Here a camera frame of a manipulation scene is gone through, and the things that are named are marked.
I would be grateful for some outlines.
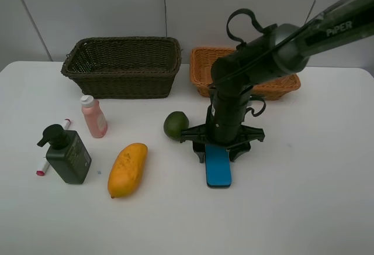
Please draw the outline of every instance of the white wall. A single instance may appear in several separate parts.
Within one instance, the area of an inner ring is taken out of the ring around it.
[[[80,39],[166,36],[164,0],[25,0],[54,61]]]
[[[262,26],[273,23],[304,24],[314,0],[166,0],[168,36],[179,40],[183,63],[196,46],[235,47],[226,35],[228,16],[239,8],[253,10]],[[249,17],[232,20],[232,32],[246,41],[259,36]]]
[[[21,0],[0,0],[0,13],[0,71],[18,60],[49,60]]]
[[[339,0],[316,0],[311,18]],[[374,37],[350,43],[311,57],[308,65],[320,67],[360,67],[374,75]]]

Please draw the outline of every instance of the blue object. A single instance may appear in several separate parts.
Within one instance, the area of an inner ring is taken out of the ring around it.
[[[226,149],[205,145],[206,184],[210,188],[228,188],[231,185],[230,159]]]

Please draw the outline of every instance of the white table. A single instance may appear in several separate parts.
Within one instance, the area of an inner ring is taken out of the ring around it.
[[[265,141],[231,165],[229,189],[206,186],[192,143],[162,125],[207,98],[181,67],[166,99],[101,100],[109,130],[90,137],[61,63],[15,62],[0,73],[0,254],[374,254],[374,80],[364,70],[306,68],[302,87],[246,125]],[[92,165],[83,185],[35,174],[44,128],[72,119]],[[149,148],[139,190],[111,199],[107,180],[128,144]]]

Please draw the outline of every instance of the white bottle cap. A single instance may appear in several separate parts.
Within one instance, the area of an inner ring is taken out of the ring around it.
[[[83,95],[81,97],[81,104],[83,108],[90,108],[94,106],[95,99],[91,95]]]

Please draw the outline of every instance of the wicker basket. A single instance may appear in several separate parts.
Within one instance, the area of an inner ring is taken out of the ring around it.
[[[148,99],[169,95],[180,65],[170,37],[93,37],[75,45],[61,72],[98,99]]]
[[[218,57],[226,56],[234,49],[222,49],[213,47],[198,47],[192,50],[190,63],[191,82],[198,88],[199,93],[209,97],[208,85],[212,83],[210,68]],[[254,94],[262,95],[266,100],[277,100],[286,93],[300,88],[300,80],[297,75],[278,78],[275,81],[256,85]]]

